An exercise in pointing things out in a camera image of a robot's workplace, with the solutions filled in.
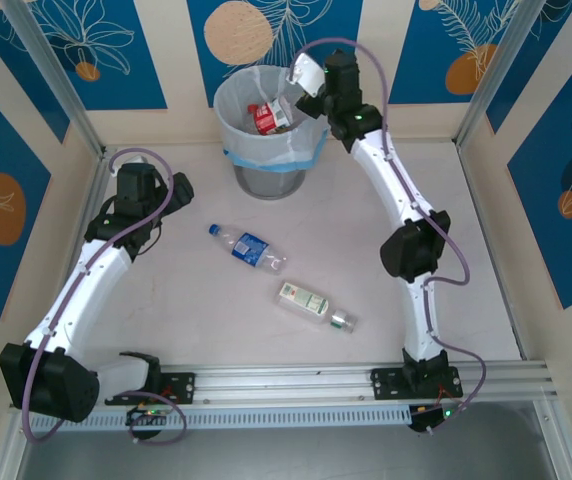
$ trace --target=white bottle label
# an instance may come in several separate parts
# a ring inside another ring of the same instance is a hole
[[[279,295],[320,317],[328,310],[328,300],[292,283],[285,282]]]

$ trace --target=purple cable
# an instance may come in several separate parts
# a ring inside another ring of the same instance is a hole
[[[174,438],[171,438],[170,440],[162,440],[159,442],[149,442],[146,440],[140,440],[135,436],[135,432],[134,432],[135,425],[137,425],[141,421],[142,418],[148,418],[151,416],[151,415],[140,415],[135,420],[133,420],[133,422],[130,424],[130,427],[128,428],[128,433],[130,433],[130,436],[133,437],[133,440],[137,444],[146,445],[149,447],[164,447],[164,446],[172,445],[173,443],[179,442],[182,438],[184,438],[184,435],[186,435],[186,428],[188,426],[188,422],[186,421],[186,415],[184,415],[184,412],[182,412],[182,410],[172,400],[169,400],[166,397],[162,397],[161,395],[157,395],[156,393],[146,393],[146,392],[123,392],[123,393],[120,393],[120,395],[126,395],[126,396],[130,396],[130,397],[154,398],[155,400],[159,400],[160,402],[165,403],[166,405],[170,405],[171,408],[173,410],[175,410],[178,413],[178,415],[180,416],[180,418],[182,419],[182,425],[183,425],[182,431],[179,432],[179,434],[177,434],[177,436],[175,436]]]
[[[459,353],[462,353],[464,355],[468,355],[469,357],[474,358],[475,360],[477,360],[479,362],[481,369],[482,369],[482,374],[480,376],[479,382],[477,383],[477,385],[475,386],[473,391],[468,395],[468,397],[466,397],[466,400],[464,400],[459,405],[459,407],[457,408],[455,413],[450,417],[452,419],[452,418],[456,417],[460,411],[466,409],[466,407],[468,407],[468,405],[470,405],[470,403],[477,396],[477,394],[481,390],[482,386],[484,385],[484,382],[486,381],[486,362],[484,361],[484,359],[482,357],[477,355],[475,352],[471,352],[471,351],[465,350],[465,349],[460,348],[460,347],[455,347],[453,345],[449,345],[448,343],[443,342],[439,338],[437,338],[437,335],[435,335],[435,333],[434,333],[433,322],[432,322],[431,314],[430,314],[430,301],[429,301],[430,299],[429,299],[429,293],[428,293],[429,292],[428,286],[431,283],[436,283],[436,282],[448,283],[450,285],[457,285],[457,286],[467,285],[468,282],[470,282],[470,267],[468,266],[468,262],[466,261],[466,257],[464,256],[463,252],[459,249],[459,247],[457,246],[455,241],[444,230],[442,230],[442,228],[439,225],[437,225],[437,223],[432,218],[430,218],[430,215],[428,213],[426,213],[421,208],[421,206],[417,203],[417,201],[415,199],[415,195],[413,194],[410,186],[406,182],[406,179],[404,178],[404,176],[400,172],[399,168],[397,168],[397,165],[395,165],[395,162],[393,162],[391,159],[390,150],[388,148],[388,139],[386,136],[386,134],[388,133],[388,83],[386,82],[386,74],[384,73],[384,68],[382,67],[382,64],[379,62],[379,60],[377,60],[377,57],[375,57],[375,55],[368,48],[366,48],[365,46],[363,46],[362,44],[360,44],[354,40],[350,40],[348,38],[343,38],[343,37],[320,38],[319,40],[313,40],[312,42],[304,45],[302,48],[300,48],[297,51],[297,53],[295,53],[295,56],[293,57],[293,61],[291,62],[290,67],[289,67],[289,70],[290,70],[289,75],[288,75],[289,78],[292,80],[293,73],[295,71],[295,62],[297,61],[297,59],[299,58],[299,56],[302,53],[306,53],[312,47],[316,47],[317,45],[323,45],[323,44],[327,44],[327,43],[343,43],[343,44],[349,45],[353,48],[357,48],[357,49],[361,50],[371,60],[373,65],[375,65],[375,68],[377,69],[377,73],[379,75],[379,80],[380,80],[381,85],[382,85],[382,149],[384,150],[384,153],[385,153],[386,158],[388,160],[388,164],[392,167],[393,171],[395,172],[395,176],[397,176],[397,179],[401,183],[402,188],[406,192],[406,195],[411,200],[411,207],[414,210],[416,210],[433,229],[435,229],[435,231],[444,239],[444,241],[446,241],[446,243],[448,243],[448,245],[455,252],[455,255],[457,255],[457,258],[459,259],[459,261],[462,265],[462,268],[464,269],[464,279],[463,280],[456,280],[456,279],[452,279],[452,278],[440,277],[440,276],[433,275],[431,277],[428,277],[424,281],[424,284],[423,284],[424,312],[426,314],[426,326],[428,327],[428,333],[431,336],[431,338],[435,341],[435,343],[437,343],[438,345],[440,345],[440,346],[442,346],[448,350],[453,350],[455,352],[459,352]]]
[[[117,240],[119,240],[120,238],[128,235],[129,233],[137,230],[139,227],[145,225],[150,220],[152,220],[152,219],[156,218],[158,215],[160,215],[172,199],[173,188],[174,188],[173,171],[171,170],[168,163],[166,163],[166,161],[162,157],[160,157],[157,153],[153,152],[152,150],[148,150],[146,148],[134,147],[134,148],[126,148],[126,149],[116,153],[115,155],[112,156],[112,158],[108,162],[108,169],[110,170],[110,172],[111,173],[113,172],[113,164],[115,163],[115,160],[117,160],[122,155],[126,155],[127,153],[144,153],[146,155],[150,155],[155,160],[157,160],[159,163],[161,163],[162,166],[164,167],[164,169],[166,169],[166,172],[168,173],[168,193],[166,194],[166,198],[164,198],[164,201],[157,208],[157,210],[155,210],[153,213],[151,213],[148,217],[144,218],[143,220],[131,225],[130,227],[126,228],[125,230],[122,230],[117,235],[115,235],[113,238],[108,240],[104,245],[102,245],[101,248],[99,250],[97,250],[95,255],[93,255],[90,258],[88,263],[86,263],[86,265],[84,265],[85,270],[90,269],[90,267],[93,266],[93,264],[97,261],[97,259],[99,257],[101,257],[102,254],[106,250],[108,250],[110,247],[112,247],[113,244]],[[59,323],[59,319],[61,318],[62,314],[64,313],[64,310],[66,310],[66,307],[70,303],[71,298],[73,297],[73,295],[77,291],[77,288],[79,287],[80,283],[82,282],[82,280],[84,279],[85,276],[86,276],[85,272],[80,272],[77,275],[77,277],[75,278],[75,280],[73,281],[73,283],[71,284],[70,288],[66,292],[66,295],[64,295],[64,298],[63,298],[61,304],[59,305],[59,308],[55,312],[55,315],[53,315],[53,319],[48,324],[48,330],[49,331],[52,332],[55,330],[55,327]],[[62,423],[64,423],[64,420],[60,419],[57,422],[57,424],[52,428],[52,430],[50,432],[48,432],[46,435],[43,435],[39,438],[33,434],[33,431],[30,428],[30,396],[31,396],[31,393],[33,390],[33,384],[35,382],[35,375],[37,374],[37,367],[39,366],[39,362],[42,358],[44,351],[46,350],[46,345],[48,344],[49,340],[50,340],[50,335],[49,334],[44,335],[44,338],[42,338],[42,341],[39,343],[39,347],[37,347],[37,351],[35,352],[35,357],[33,358],[33,362],[30,365],[30,369],[28,370],[28,377],[26,378],[26,385],[24,386],[24,395],[22,397],[22,428],[24,429],[24,435],[26,436],[26,439],[30,443],[35,443],[35,444],[36,443],[42,443],[42,442],[45,442],[46,440],[48,440],[59,429],[59,427],[61,427]]]

